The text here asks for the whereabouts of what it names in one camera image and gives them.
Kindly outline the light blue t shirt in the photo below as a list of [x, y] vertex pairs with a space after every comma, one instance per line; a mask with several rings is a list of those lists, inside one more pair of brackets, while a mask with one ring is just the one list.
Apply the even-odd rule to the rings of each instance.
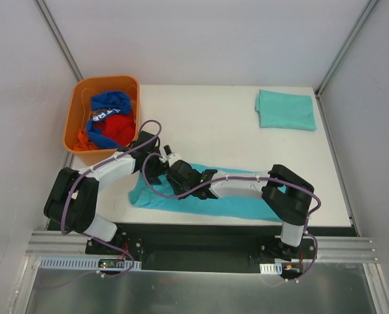
[[135, 207], [157, 209], [175, 213], [235, 217], [250, 220], [280, 222], [281, 219], [263, 200], [228, 197], [219, 200], [200, 200], [189, 196], [183, 200], [163, 198], [155, 194], [139, 175], [137, 184], [128, 194], [129, 202]]

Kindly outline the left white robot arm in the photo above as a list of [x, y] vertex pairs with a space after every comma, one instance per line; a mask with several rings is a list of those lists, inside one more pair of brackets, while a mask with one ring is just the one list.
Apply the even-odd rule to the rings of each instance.
[[118, 149], [112, 156], [80, 170], [59, 171], [43, 209], [67, 234], [76, 232], [101, 240], [108, 254], [122, 250], [124, 229], [96, 213], [98, 193], [116, 180], [142, 169], [146, 157], [160, 151], [157, 135], [141, 131], [137, 140]]

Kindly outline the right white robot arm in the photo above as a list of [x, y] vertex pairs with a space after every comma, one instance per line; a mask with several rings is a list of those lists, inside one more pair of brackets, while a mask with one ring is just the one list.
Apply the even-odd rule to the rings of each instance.
[[202, 172], [178, 160], [169, 166], [166, 179], [180, 199], [200, 200], [242, 197], [263, 200], [282, 221], [280, 239], [265, 245], [275, 258], [291, 261], [303, 249], [301, 240], [308, 224], [314, 187], [293, 171], [274, 165], [268, 176], [252, 173], [226, 173], [217, 169]]

